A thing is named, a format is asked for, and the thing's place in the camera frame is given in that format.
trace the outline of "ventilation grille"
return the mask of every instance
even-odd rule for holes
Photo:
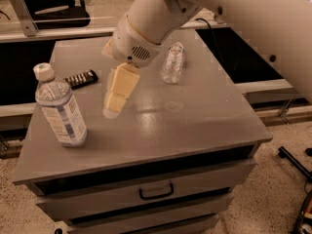
[[[138,59],[149,59],[150,58],[149,52],[140,46],[133,47],[133,55]]]

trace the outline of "black chair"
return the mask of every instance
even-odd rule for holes
[[[85,0],[24,0],[39,29],[84,27],[90,23]]]

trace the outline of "cabinet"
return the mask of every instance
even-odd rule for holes
[[[232,190],[271,139],[262,122],[194,30],[180,30],[140,70],[139,85],[115,120],[101,115],[105,82],[118,63],[100,54],[108,38],[57,42],[58,76],[91,68],[97,84],[75,92],[88,127],[79,148],[59,145],[36,106],[14,184],[68,233],[191,233],[212,228]],[[168,47],[187,56],[178,85],[160,77]]]

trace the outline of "clear plastic bottle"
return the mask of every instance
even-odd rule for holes
[[[55,76],[48,63],[37,64],[33,71],[39,81],[36,101],[58,141],[66,147],[83,144],[87,128],[69,84]]]
[[[178,83],[185,61],[185,51],[180,42],[172,44],[162,68],[162,78],[170,84]]]

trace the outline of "black drawer handle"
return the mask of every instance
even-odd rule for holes
[[[169,186],[170,186],[170,192],[167,192],[167,193],[164,193],[164,194],[161,194],[161,195],[150,196],[150,197],[145,197],[143,195],[143,190],[140,189],[138,191],[139,197],[140,197],[141,200],[145,200],[145,201],[146,200],[155,200],[155,199],[161,199],[161,198],[169,197],[169,196],[173,195],[174,192],[175,192],[174,185],[172,183],[170,183]]]

